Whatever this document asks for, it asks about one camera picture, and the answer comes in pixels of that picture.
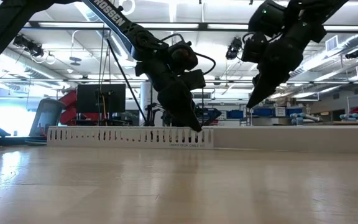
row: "monitor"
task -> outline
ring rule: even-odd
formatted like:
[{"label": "monitor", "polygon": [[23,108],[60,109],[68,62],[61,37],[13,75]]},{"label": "monitor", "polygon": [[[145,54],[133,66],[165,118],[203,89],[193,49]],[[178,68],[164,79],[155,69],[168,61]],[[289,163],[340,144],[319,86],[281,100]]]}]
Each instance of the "monitor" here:
[{"label": "monitor", "polygon": [[[103,99],[98,100],[100,85],[78,85],[77,113],[102,113]],[[126,85],[101,85],[101,92],[105,96],[107,113],[125,112]]]}]

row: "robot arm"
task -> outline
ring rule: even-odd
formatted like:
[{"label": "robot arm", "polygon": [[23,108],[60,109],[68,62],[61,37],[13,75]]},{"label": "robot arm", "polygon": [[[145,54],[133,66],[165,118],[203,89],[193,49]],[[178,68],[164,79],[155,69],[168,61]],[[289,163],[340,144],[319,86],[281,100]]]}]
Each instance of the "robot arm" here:
[{"label": "robot arm", "polygon": [[320,42],[327,34],[323,24],[347,0],[291,0],[285,8],[266,0],[249,22],[250,33],[241,60],[258,64],[255,89],[249,99],[252,108],[289,79],[303,60],[303,51],[312,40]]},{"label": "robot arm", "polygon": [[[79,0],[3,1],[0,5],[0,53],[36,12],[48,9],[55,3],[75,1]],[[201,131],[190,90],[205,87],[205,73],[201,70],[185,72],[198,64],[199,54],[191,49],[191,42],[185,42],[179,34],[175,34],[181,37],[181,41],[169,46],[164,40],[172,36],[162,40],[155,38],[142,26],[126,18],[121,13],[122,7],[116,8],[108,0],[82,1],[119,36],[125,48],[139,61],[135,68],[136,75],[144,73],[148,76],[158,91],[158,100],[163,108],[183,124]]]}]

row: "white perforated panel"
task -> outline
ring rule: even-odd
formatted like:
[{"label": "white perforated panel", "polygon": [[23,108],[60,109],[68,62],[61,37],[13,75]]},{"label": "white perforated panel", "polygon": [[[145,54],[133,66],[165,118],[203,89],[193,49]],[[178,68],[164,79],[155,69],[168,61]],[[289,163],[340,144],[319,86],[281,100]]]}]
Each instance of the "white perforated panel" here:
[{"label": "white perforated panel", "polygon": [[213,128],[49,127],[49,146],[213,149]]}]

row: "white sign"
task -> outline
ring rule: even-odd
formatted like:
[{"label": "white sign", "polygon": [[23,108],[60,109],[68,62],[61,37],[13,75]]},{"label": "white sign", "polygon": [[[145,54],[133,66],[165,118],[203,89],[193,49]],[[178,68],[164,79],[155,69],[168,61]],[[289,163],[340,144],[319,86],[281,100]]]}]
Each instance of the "white sign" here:
[{"label": "white sign", "polygon": [[286,117],[285,108],[276,108],[276,117]]}]

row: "blue bin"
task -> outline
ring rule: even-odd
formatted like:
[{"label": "blue bin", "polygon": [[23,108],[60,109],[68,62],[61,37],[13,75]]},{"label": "blue bin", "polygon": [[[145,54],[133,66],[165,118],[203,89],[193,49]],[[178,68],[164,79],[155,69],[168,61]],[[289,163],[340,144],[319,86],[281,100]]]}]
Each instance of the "blue bin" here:
[{"label": "blue bin", "polygon": [[227,112],[228,119],[244,119],[244,112],[239,110],[232,110]]},{"label": "blue bin", "polygon": [[273,110],[270,108],[257,108],[254,109],[253,115],[257,116],[273,116]]},{"label": "blue bin", "polygon": [[300,114],[300,113],[303,113],[303,109],[302,108],[290,108],[290,109],[287,109],[287,115],[290,115],[290,114],[293,114],[293,113],[296,113],[296,114]]}]

